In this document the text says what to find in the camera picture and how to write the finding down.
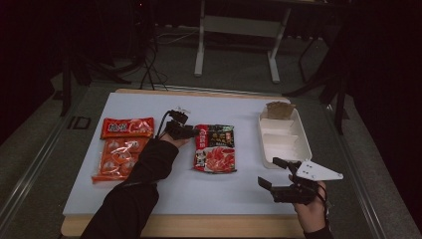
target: black sleeve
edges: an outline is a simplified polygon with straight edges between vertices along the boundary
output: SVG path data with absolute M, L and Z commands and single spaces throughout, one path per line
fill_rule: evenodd
M 139 238 L 158 201 L 156 181 L 170 174 L 177 153 L 173 144 L 150 139 L 130 176 L 105 197 L 81 238 Z
M 333 239 L 329 226 L 326 225 L 319 231 L 306 233 L 304 232 L 305 238 L 307 239 Z

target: food image on package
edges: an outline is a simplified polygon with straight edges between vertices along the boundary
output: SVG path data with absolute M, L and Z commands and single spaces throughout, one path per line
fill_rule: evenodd
M 199 124 L 195 137 L 193 168 L 209 173 L 236 171 L 235 138 L 232 125 Z
M 92 175 L 93 183 L 127 179 L 153 132 L 153 118 L 105 119 L 102 131 L 105 145 Z

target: white food container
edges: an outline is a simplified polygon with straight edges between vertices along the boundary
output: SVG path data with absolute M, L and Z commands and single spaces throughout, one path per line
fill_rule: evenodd
M 301 118 L 296 109 L 290 119 L 268 119 L 267 108 L 259 117 L 264 166 L 279 168 L 273 157 L 286 161 L 305 161 L 313 157 Z

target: gray floor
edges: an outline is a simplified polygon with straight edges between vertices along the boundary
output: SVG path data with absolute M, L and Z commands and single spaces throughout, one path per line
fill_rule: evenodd
M 196 88 L 200 91 L 279 96 L 303 85 L 297 65 L 299 54 L 306 46 L 302 40 L 283 41 L 277 57 L 282 82 L 275 85 L 271 82 L 266 56 L 272 42 L 267 39 L 245 40 L 233 36 L 228 41 L 227 36 L 207 36 L 203 76 L 196 78 L 193 76 L 196 29 L 163 29 L 162 32 L 171 35 L 158 39 L 160 44 L 153 64 L 152 80 L 155 83 L 165 82 L 172 91 Z M 304 61 L 308 75 L 315 70 L 325 51 L 323 42 L 317 42 L 309 51 Z M 59 117 L 60 101 L 48 100 L 0 147 L 3 165 L 0 171 L 0 203 L 9 205 L 9 208 L 14 205 L 7 217 L 5 210 L 1 212 L 0 219 L 7 219 L 1 222 L 1 238 L 48 239 L 60 236 L 63 208 L 108 93 L 118 88 L 139 88 L 144 72 L 145 69 L 139 69 L 123 74 L 123 78 L 132 81 L 131 85 L 115 84 L 93 73 L 95 80 L 90 87 L 74 84 L 74 107 L 66 117 Z M 61 87 L 61 75 L 52 81 L 58 89 Z M 162 84 L 155 86 L 163 89 Z M 144 87 L 150 89 L 151 85 L 146 81 Z M 325 106 L 317 101 L 319 92 L 320 89 L 315 89 L 292 101 L 306 101 L 313 106 L 307 111 L 322 113 L 321 109 Z M 339 167 L 348 170 L 346 173 L 350 179 L 342 184 L 328 185 L 328 191 L 332 190 L 330 194 L 335 199 L 335 206 L 330 211 L 334 235 L 345 239 L 421 238 L 350 97 L 346 99 L 345 110 L 348 119 L 343 120 L 344 136 L 314 139 L 318 145 L 313 147 L 314 154 L 318 154 L 318 149 L 327 143 L 340 145 L 335 151 L 348 155 L 348 160 Z M 320 123 L 332 125 L 329 124 L 332 120 L 329 111 L 325 112 L 325 115 L 316 114 L 315 121 L 307 125 L 307 130 L 317 130 Z M 68 128 L 72 117 L 91 118 L 93 121 L 88 129 Z M 38 162 L 39 170 L 30 175 L 26 171 L 34 161 Z M 12 194 L 19 182 L 27 185 L 26 188 L 17 188 L 23 192 L 21 197 Z M 337 190 L 345 190 L 345 193 L 336 195 Z

